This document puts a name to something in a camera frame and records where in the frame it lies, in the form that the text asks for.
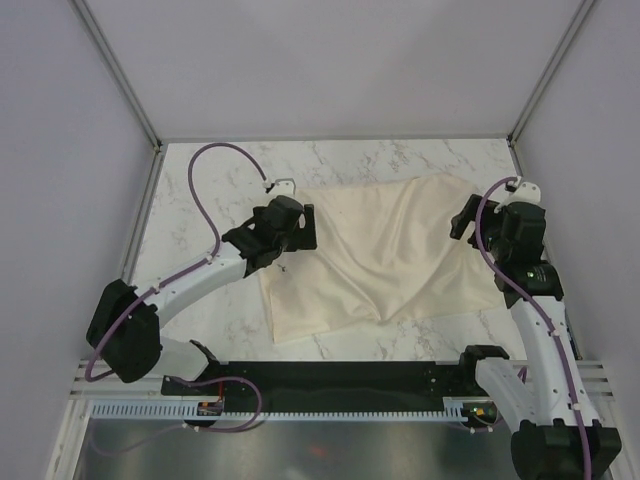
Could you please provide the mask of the cream satin pillowcase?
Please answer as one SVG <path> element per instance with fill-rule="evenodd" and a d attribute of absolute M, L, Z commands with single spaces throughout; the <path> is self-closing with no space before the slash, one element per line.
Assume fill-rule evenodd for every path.
<path fill-rule="evenodd" d="M 274 342 L 500 306 L 480 253 L 449 236 L 476 191 L 449 174 L 298 190 L 315 209 L 317 247 L 259 274 Z"/>

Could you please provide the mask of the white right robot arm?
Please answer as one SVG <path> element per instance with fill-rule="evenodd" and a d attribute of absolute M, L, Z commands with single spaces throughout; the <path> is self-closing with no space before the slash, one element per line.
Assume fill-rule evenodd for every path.
<path fill-rule="evenodd" d="M 545 211 L 514 200 L 504 206 L 477 194 L 451 221 L 459 240 L 487 257 L 497 289 L 525 347 L 525 385 L 497 347 L 469 347 L 457 382 L 469 394 L 486 391 L 511 432 L 521 479 L 600 479 L 621 452 L 618 430 L 602 424 L 581 380 L 566 326 L 564 291 L 543 257 Z"/>

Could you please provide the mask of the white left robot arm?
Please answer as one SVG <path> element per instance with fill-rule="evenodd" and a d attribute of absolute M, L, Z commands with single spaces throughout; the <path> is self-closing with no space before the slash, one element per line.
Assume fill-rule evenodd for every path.
<path fill-rule="evenodd" d="M 219 380 L 211 352 L 196 340 L 164 337 L 162 328 L 206 295 L 270 266 L 283 253 L 316 247 L 313 205 L 279 195 L 254 208 L 252 217 L 222 235 L 212 251 L 168 277 L 139 287 L 122 280 L 108 284 L 86 334 L 93 358 L 124 383 L 151 373 L 177 376 L 195 393 L 208 394 Z"/>

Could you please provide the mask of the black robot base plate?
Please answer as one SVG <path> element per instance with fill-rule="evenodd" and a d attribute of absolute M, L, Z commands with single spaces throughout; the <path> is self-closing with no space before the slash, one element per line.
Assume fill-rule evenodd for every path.
<path fill-rule="evenodd" d="M 418 410 L 441 407 L 443 399 L 485 397 L 466 368 L 433 361 L 235 361 L 213 365 L 200 377 L 223 380 L 223 386 L 188 387 L 163 380 L 164 396 L 213 396 L 239 410 L 253 412 L 253 390 L 235 382 L 245 378 L 262 395 L 262 409 L 373 412 L 382 409 Z"/>

